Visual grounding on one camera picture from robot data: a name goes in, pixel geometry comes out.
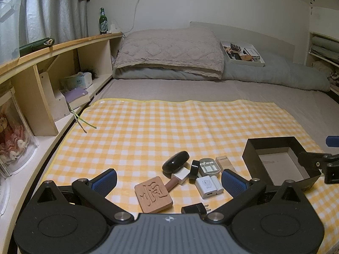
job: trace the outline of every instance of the headboard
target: headboard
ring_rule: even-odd
[[[283,40],[254,32],[247,29],[240,29],[231,26],[212,23],[190,22],[190,27],[205,26],[211,29],[216,37],[223,41],[242,41],[252,44],[258,52],[270,51],[293,61],[295,46]]]

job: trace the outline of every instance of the transparent container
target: transparent container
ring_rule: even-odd
[[[0,97],[0,164],[7,177],[18,173],[38,147],[14,93],[11,88]]]
[[[10,198],[10,182],[0,175],[0,217],[5,213]]]
[[[19,58],[21,0],[0,0],[0,65]]]

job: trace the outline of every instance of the purple notebook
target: purple notebook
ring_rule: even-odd
[[[78,99],[79,97],[82,97],[84,95],[88,94],[88,92],[81,88],[75,88],[74,90],[71,90],[69,92],[64,93],[66,102],[71,103],[72,101]]]

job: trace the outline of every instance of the black ring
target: black ring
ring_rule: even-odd
[[[194,160],[192,161],[192,166],[189,171],[189,183],[195,183],[195,180],[198,177],[200,161]]]

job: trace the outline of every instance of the white cube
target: white cube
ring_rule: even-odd
[[[182,185],[189,176],[189,170],[185,167],[182,167],[179,171],[172,173],[172,177],[176,177],[179,182],[178,184]]]

